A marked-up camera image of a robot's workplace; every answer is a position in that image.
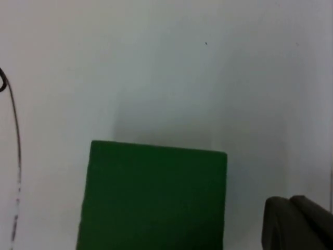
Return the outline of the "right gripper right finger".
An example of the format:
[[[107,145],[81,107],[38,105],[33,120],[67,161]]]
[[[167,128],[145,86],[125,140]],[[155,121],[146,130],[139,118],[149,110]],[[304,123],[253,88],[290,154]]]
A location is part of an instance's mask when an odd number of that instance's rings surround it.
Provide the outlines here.
[[[290,201],[304,215],[321,242],[328,249],[332,249],[332,214],[306,196],[296,195],[291,197]]]

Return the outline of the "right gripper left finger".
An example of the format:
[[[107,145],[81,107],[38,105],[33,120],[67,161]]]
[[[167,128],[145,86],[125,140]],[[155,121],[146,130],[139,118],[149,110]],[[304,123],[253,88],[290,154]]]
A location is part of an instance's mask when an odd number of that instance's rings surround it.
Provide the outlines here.
[[[277,196],[265,202],[261,243],[263,249],[325,249],[301,212]]]

